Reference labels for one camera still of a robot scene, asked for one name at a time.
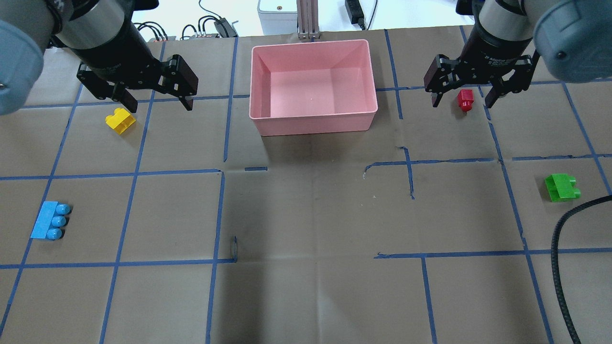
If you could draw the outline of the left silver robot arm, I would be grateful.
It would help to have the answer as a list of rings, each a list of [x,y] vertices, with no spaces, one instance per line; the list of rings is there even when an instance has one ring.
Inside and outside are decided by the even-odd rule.
[[[193,108],[198,78],[182,56],[155,58],[132,22],[134,11],[157,0],[3,0],[0,3],[0,112],[22,108],[44,67],[44,52],[59,41],[80,60],[77,78],[101,100],[131,113],[130,90],[150,89]]]

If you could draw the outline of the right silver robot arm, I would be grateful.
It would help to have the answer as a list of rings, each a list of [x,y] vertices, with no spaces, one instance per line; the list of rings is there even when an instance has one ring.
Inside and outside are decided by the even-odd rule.
[[[529,89],[542,61],[566,83],[612,74],[612,3],[609,0],[458,0],[456,13],[474,26],[459,57],[438,54],[424,76],[437,107],[464,85],[491,85],[485,105]]]

